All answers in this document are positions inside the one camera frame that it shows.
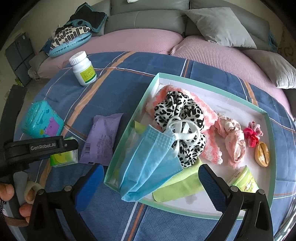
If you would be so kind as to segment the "person's left hand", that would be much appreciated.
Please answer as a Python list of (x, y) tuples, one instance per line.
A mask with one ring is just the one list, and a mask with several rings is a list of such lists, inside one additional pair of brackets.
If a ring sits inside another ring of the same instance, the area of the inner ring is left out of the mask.
[(16, 200), (20, 204), (20, 215), (29, 223), (36, 194), (43, 188), (37, 182), (28, 181), (25, 189), (18, 197), (12, 184), (1, 183), (1, 217), (3, 217), (3, 206), (16, 196)]

